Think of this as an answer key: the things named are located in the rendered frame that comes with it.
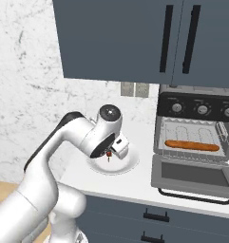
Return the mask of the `blue-grey cupboard door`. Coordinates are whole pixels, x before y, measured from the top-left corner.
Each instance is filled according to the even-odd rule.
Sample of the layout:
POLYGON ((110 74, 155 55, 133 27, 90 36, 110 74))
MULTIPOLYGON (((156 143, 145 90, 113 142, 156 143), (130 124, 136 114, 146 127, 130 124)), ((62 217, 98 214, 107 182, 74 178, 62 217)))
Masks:
POLYGON ((52 0, 66 78, 169 84, 183 0, 52 0), (165 8, 173 5, 166 71, 165 8))
POLYGON ((174 85, 229 88, 229 0, 184 0, 174 85), (190 71, 182 73, 191 10, 201 5, 190 71))

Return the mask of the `blue-grey drawer front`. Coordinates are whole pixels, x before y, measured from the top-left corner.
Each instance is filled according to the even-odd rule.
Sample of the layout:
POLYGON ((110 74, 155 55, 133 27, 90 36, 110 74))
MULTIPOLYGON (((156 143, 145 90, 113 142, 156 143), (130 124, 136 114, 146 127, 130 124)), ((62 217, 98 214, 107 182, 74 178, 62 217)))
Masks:
POLYGON ((229 236, 229 218, 188 213, 185 211, 149 206, 104 197, 86 197, 86 210, 82 216, 89 213, 118 216, 139 221, 143 220, 147 223, 163 223, 166 226, 229 236), (165 212, 167 212, 168 216, 170 217, 170 221, 161 222, 143 218, 143 213, 145 212, 146 208, 148 209, 149 213, 154 215, 164 215, 165 212))
POLYGON ((227 235, 196 232, 111 215, 89 213, 78 218, 77 222, 89 243, 149 243, 141 241, 143 232, 155 238, 162 234, 165 243, 229 243, 227 235))

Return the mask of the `grey wall outlet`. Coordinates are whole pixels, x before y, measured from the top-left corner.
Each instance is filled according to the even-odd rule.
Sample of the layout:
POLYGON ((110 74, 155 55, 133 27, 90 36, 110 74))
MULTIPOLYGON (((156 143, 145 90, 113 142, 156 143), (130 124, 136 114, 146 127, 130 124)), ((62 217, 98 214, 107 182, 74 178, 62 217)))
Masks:
POLYGON ((149 84, 136 83, 135 96, 140 98, 147 98, 149 95, 149 84))
POLYGON ((121 95, 126 97, 133 97, 134 84, 130 82, 121 82, 121 95))

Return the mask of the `toaster oven door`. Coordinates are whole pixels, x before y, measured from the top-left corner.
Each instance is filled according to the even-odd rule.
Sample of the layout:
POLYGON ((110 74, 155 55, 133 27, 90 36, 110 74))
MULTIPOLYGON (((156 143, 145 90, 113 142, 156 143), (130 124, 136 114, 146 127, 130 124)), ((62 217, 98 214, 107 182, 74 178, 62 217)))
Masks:
POLYGON ((229 167, 154 155, 151 185, 161 189, 229 198, 229 167))

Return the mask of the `brown baguette bread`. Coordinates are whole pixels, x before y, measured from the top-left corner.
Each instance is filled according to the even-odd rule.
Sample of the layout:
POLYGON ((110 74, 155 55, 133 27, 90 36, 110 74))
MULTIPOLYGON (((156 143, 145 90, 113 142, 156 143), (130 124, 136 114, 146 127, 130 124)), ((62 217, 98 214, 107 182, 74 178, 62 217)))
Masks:
POLYGON ((188 150, 200 150, 200 151, 219 151, 219 146, 216 144, 186 141, 186 140, 167 140, 164 143, 168 147, 188 149, 188 150))

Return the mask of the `white round plate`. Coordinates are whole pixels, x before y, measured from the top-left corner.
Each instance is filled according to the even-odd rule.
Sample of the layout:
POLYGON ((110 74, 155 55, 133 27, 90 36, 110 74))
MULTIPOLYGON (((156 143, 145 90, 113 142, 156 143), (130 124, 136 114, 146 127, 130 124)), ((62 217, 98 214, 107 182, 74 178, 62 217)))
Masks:
POLYGON ((116 176, 127 173, 135 168, 139 163, 139 153, 133 143, 128 145, 128 151, 123 159, 119 159, 115 154, 109 158, 102 156, 97 159, 86 159, 88 166, 95 172, 104 175, 116 176))

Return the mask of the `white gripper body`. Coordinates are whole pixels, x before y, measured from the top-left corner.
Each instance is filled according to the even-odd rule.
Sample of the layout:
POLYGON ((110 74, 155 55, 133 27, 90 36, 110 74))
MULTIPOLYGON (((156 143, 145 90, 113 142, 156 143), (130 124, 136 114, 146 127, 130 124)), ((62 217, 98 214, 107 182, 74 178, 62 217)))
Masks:
POLYGON ((111 150, 114 153, 115 156, 117 156, 119 159, 123 159, 127 153, 128 153, 128 145, 129 143, 117 143, 115 142, 111 146, 111 150))

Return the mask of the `grey toaster oven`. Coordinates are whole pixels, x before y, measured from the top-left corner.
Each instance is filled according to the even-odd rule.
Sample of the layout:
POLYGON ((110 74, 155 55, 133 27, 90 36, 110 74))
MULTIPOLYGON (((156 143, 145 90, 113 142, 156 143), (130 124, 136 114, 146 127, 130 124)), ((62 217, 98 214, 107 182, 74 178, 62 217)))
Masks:
MULTIPOLYGON (((171 87, 167 84, 162 84, 159 88, 157 103, 153 146, 154 155, 161 155, 166 159, 187 160, 196 163, 229 167, 229 118, 224 115, 224 110, 227 107, 229 107, 229 89, 181 85, 171 87), (174 103, 180 103, 182 105, 181 113, 172 111, 172 105, 174 103), (208 107, 206 115, 200 115, 197 111, 198 107, 202 104, 208 107), (201 154, 197 155, 195 153, 182 154, 181 152, 174 153, 173 151, 163 151, 162 149, 159 149, 157 142, 161 132, 162 118, 217 122, 222 133, 222 148, 225 155, 219 157, 201 154)), ((163 190, 167 193, 183 194, 187 196, 199 196, 218 200, 228 199, 224 197, 205 196, 168 189, 163 190)))

